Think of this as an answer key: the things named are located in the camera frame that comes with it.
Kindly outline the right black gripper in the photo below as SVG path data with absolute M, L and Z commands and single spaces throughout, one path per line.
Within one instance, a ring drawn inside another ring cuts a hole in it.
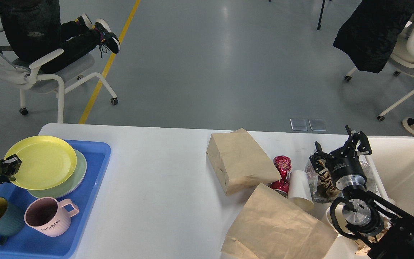
M 359 156 L 371 155 L 369 140 L 363 131 L 345 129 L 349 135 L 343 145 L 343 154 L 327 154 L 319 142 L 315 141 L 316 150 L 309 156 L 309 161 L 317 175 L 330 174 L 332 184 L 342 191 L 347 187 L 365 189 L 367 178 L 359 162 Z

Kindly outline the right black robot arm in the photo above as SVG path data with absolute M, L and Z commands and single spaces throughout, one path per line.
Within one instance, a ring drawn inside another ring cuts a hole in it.
M 326 153 L 315 142 L 309 157 L 315 172 L 328 173 L 342 194 L 329 208 L 332 226 L 348 239 L 363 241 L 372 259 L 414 259 L 414 216 L 366 190 L 359 157 L 372 154 L 369 140 L 362 131 L 345 128 L 348 138 L 343 146 Z

